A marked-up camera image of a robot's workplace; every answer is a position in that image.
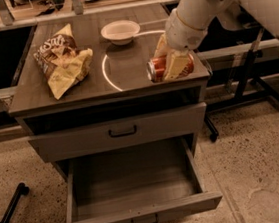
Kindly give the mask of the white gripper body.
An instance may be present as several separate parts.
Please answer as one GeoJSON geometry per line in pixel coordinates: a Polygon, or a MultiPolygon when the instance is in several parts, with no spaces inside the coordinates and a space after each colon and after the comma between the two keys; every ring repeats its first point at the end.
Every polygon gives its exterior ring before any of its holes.
{"type": "Polygon", "coordinates": [[[207,30],[195,30],[179,19],[178,12],[173,9],[165,25],[167,44],[173,49],[195,50],[207,36],[207,30]]]}

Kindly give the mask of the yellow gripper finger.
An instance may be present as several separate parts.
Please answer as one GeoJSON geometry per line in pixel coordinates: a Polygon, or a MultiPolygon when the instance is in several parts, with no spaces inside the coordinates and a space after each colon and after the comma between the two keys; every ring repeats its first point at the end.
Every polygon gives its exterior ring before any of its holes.
{"type": "Polygon", "coordinates": [[[165,39],[165,34],[162,33],[159,41],[156,45],[156,50],[154,52],[154,56],[155,57],[163,57],[164,55],[166,55],[169,52],[169,47],[167,45],[167,39],[165,39]]]}
{"type": "Polygon", "coordinates": [[[163,74],[163,80],[171,81],[186,77],[191,73],[188,50],[171,50],[166,57],[166,69],[163,74]]]}

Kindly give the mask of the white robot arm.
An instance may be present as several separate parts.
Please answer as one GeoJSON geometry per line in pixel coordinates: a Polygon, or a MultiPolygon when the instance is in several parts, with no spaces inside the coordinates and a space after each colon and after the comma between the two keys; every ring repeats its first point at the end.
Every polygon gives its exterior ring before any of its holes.
{"type": "Polygon", "coordinates": [[[195,50],[206,37],[212,20],[233,4],[245,9],[279,40],[279,0],[179,0],[166,21],[154,55],[195,50]]]}

